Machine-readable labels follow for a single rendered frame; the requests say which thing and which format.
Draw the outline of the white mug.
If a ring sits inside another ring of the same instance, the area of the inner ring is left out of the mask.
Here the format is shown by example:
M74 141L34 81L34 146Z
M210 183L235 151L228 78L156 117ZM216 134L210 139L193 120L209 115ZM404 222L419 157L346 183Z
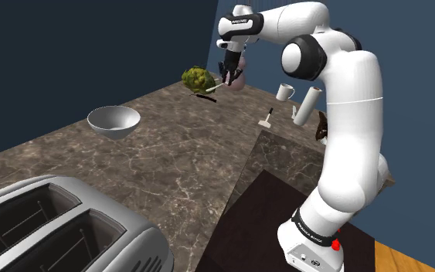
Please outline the white mug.
M290 100L294 94L295 89L291 85L281 83L276 94L276 99L284 102Z

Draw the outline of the pale pink vase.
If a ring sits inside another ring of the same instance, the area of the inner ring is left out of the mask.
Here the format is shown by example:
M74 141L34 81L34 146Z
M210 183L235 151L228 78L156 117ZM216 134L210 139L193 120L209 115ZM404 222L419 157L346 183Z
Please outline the pale pink vase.
M243 72L244 69L245 69L245 67L246 67L246 60L245 60L245 58L244 58L243 56L241 56L241 57L240 57L240 61L239 61L239 63L238 63L238 68L240 69L241 74L240 74L240 76L239 76L237 79L235 79L235 80L232 82L232 84L229 86L229 89L230 89L230 90L233 90L233 91L239 91L239 90L242 90L242 89L245 87L245 84L246 84L246 76L245 76L245 73Z

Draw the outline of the dark brown lumpy figure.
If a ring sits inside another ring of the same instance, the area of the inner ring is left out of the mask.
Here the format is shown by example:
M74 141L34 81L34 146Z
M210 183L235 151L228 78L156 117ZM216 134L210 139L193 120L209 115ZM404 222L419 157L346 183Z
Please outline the dark brown lumpy figure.
M320 141L328 136L328 119L326 115L319 111L319 124L315 133L315 140Z

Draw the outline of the silver two-slot toaster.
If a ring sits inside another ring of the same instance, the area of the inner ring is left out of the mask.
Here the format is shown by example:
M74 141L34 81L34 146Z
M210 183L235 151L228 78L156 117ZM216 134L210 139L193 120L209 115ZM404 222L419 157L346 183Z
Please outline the silver two-slot toaster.
M77 178L0 189L0 272L173 272L162 231Z

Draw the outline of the dark robot stand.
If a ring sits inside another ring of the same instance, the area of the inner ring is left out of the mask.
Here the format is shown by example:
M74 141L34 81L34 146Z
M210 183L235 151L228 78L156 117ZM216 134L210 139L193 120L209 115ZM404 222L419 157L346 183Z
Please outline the dark robot stand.
M263 170L220 218L195 272L376 272L375 240L350 217Z

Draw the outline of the white paper towel roll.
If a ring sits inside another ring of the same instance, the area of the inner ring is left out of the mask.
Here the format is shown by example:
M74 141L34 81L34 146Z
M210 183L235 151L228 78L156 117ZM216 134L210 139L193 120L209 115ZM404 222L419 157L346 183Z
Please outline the white paper towel roll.
M310 117L312 111L314 110L316 103L322 93L322 90L317 87L310 87L308 92L300 105L297 108L297 114L293 122L296 125L303 126L307 123L308 118Z

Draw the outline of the white bowl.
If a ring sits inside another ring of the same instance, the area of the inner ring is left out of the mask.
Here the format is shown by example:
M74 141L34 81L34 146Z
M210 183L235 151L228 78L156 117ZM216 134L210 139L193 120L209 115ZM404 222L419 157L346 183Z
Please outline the white bowl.
M134 109L125 106L105 106L92 110L87 122L98 134L112 139L126 138L139 125L141 115Z

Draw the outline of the green yellow lettuce head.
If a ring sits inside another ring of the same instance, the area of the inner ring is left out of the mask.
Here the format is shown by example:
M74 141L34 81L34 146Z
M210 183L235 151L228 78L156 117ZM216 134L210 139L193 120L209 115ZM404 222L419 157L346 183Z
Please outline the green yellow lettuce head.
M215 79L209 71L200 66L186 70L182 74L182 83L196 94L207 94L207 89L216 86Z

